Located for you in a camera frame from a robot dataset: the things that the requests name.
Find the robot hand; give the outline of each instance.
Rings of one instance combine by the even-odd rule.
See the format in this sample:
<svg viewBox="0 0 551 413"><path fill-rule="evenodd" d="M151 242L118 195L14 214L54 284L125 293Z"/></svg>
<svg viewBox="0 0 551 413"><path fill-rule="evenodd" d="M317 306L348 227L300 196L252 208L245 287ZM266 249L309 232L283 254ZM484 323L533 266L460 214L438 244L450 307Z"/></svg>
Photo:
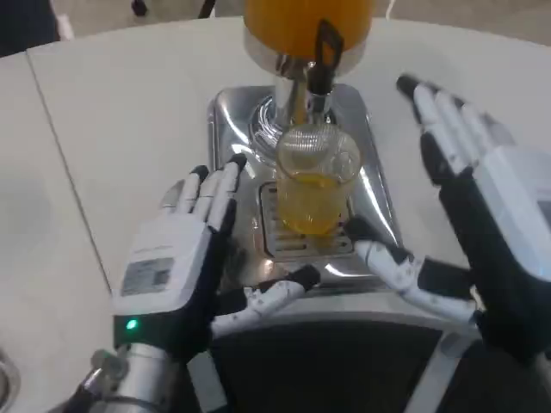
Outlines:
<svg viewBox="0 0 551 413"><path fill-rule="evenodd" d="M317 270L301 268L269 288L233 292L237 312L215 318L220 303L230 301L217 291L245 164L239 154L210 175L205 166L195 168L167 193L158 216L142 225L123 282L113 291L115 348L147 344L187 362L213 336L246 328L319 282Z"/></svg>
<svg viewBox="0 0 551 413"><path fill-rule="evenodd" d="M167 192L157 217L141 226L113 291L119 354L93 358L65 412L87 411L98 400L113 412L162 410L174 365L185 365L211 339L250 327L319 283L319 272L305 266L282 280L218 294L245 164L245 156L236 155L210 175L205 166L195 168ZM105 387L113 382L111 394Z"/></svg>
<svg viewBox="0 0 551 413"><path fill-rule="evenodd" d="M397 84L471 268L385 245L353 219L346 229L356 252L410 303L476 325L485 342L530 363L551 345L551 157L515 146L505 126L431 83L402 76Z"/></svg>

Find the glass cup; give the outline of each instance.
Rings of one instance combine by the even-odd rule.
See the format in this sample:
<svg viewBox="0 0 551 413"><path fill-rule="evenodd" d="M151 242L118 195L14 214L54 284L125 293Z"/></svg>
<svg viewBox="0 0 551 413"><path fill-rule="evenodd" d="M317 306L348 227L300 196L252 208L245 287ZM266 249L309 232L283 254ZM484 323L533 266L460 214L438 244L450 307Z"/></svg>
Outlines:
<svg viewBox="0 0 551 413"><path fill-rule="evenodd" d="M344 38L344 50L365 40L375 0L247 0L245 25L265 46L281 54L315 60L319 21Z"/></svg>
<svg viewBox="0 0 551 413"><path fill-rule="evenodd" d="M307 235L335 228L362 167L356 141L335 125L298 125L277 143L276 165L282 221Z"/></svg>

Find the white robotic finger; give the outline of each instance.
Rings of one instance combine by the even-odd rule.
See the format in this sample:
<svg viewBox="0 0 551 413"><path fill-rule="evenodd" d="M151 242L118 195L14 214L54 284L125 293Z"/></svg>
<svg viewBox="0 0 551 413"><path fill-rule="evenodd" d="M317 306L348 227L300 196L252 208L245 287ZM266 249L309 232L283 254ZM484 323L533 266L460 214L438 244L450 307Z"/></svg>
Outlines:
<svg viewBox="0 0 551 413"><path fill-rule="evenodd" d="M243 170L246 162L247 159L245 156L236 155L232 157L230 162L224 167L207 219L208 225L216 231L219 231L222 226L229 201L233 199L238 189L239 174L241 170Z"/></svg>
<svg viewBox="0 0 551 413"><path fill-rule="evenodd" d="M176 213L189 213L191 211L197 200L199 187L207 176L208 168L206 166L198 166L189 173L178 198Z"/></svg>
<svg viewBox="0 0 551 413"><path fill-rule="evenodd" d="M455 105L453 97L440 90L436 93L436 105L445 119L450 131L450 138L455 139L455 142L460 148L461 154L464 156L466 163L474 164L480 159L480 149L473 142L473 137L461 116L459 109Z"/></svg>
<svg viewBox="0 0 551 413"><path fill-rule="evenodd" d="M454 175L459 175L468 166L468 160L453 133L449 131L432 91L420 83L413 92L413 102L421 118L424 131L434 137L440 151L447 159L450 169Z"/></svg>
<svg viewBox="0 0 551 413"><path fill-rule="evenodd" d="M479 147L481 156L496 147L496 142L493 139L486 122L483 121L480 113L475 107L473 107L473 105L464 105L463 108L461 108L461 115L463 116L465 124L473 137L473 143Z"/></svg>
<svg viewBox="0 0 551 413"><path fill-rule="evenodd" d="M222 177L222 171L216 170L213 172L201 185L199 191L199 198L193 208L193 214L201 221L206 221L208 213L210 211L214 196L216 195L216 189Z"/></svg>

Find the white tabletop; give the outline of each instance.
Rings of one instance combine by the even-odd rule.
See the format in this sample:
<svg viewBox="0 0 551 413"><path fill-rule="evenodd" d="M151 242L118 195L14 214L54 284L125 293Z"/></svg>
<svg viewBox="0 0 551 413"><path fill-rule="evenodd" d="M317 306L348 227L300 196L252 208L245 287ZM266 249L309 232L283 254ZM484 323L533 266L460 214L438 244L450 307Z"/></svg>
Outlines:
<svg viewBox="0 0 551 413"><path fill-rule="evenodd" d="M209 101L270 76L246 55L239 18L134 28L42 46L30 58L112 282L137 225L163 192L207 163ZM412 111L394 88L409 71L465 96L522 145L551 150L551 50L459 28L376 20L358 88L407 247L465 263L421 164Z"/></svg>
<svg viewBox="0 0 551 413"><path fill-rule="evenodd" d="M25 54L0 59L0 90L0 348L22 375L10 413L28 413L71 394L111 320Z"/></svg>

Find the yellow liquid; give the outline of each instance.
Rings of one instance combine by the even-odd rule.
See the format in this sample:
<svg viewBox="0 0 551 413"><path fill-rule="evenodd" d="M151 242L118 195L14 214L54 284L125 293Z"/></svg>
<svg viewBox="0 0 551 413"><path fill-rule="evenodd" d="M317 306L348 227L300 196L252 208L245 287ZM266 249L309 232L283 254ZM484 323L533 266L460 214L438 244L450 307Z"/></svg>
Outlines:
<svg viewBox="0 0 551 413"><path fill-rule="evenodd" d="M344 50L368 35L374 0L247 0L245 24L265 46L313 60L319 21L344 38Z"/></svg>
<svg viewBox="0 0 551 413"><path fill-rule="evenodd" d="M277 182L279 214L292 230L324 235L338 222L345 205L343 185L321 174L299 173Z"/></svg>

